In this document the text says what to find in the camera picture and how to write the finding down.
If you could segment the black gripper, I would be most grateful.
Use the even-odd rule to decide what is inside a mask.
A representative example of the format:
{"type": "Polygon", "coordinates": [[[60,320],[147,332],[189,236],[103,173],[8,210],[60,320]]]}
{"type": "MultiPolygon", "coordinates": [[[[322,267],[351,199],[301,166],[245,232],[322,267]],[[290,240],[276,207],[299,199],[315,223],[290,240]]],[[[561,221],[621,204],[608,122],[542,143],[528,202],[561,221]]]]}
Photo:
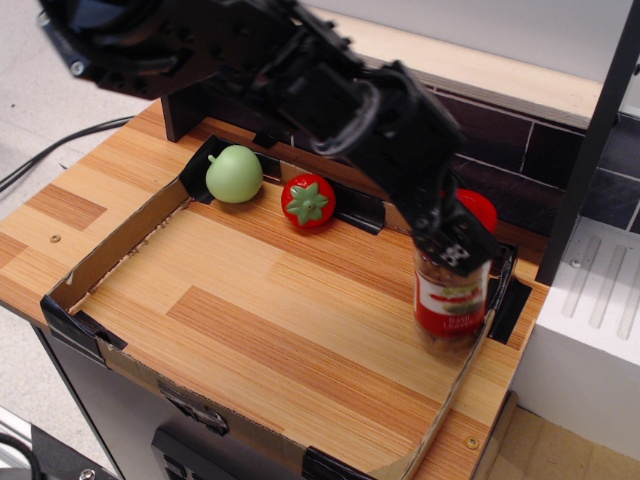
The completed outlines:
{"type": "Polygon", "coordinates": [[[461,130],[404,64],[365,69],[358,78],[324,69],[320,86],[325,97],[309,129],[316,149],[346,159],[381,188],[419,250],[456,275],[499,256],[496,207],[446,177],[461,130]]]}

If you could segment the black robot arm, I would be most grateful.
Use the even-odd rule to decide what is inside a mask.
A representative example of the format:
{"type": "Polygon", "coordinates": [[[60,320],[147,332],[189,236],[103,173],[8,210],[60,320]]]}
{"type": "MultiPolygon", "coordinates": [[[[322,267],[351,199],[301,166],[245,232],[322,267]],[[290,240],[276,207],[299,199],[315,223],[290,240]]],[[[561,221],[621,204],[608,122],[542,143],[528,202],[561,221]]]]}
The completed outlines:
{"type": "Polygon", "coordinates": [[[367,67],[332,23],[296,1],[45,1],[71,73],[156,99],[195,85],[305,134],[380,187],[415,246],[466,276],[500,251],[456,197],[463,143],[448,111],[400,62],[367,67]]]}

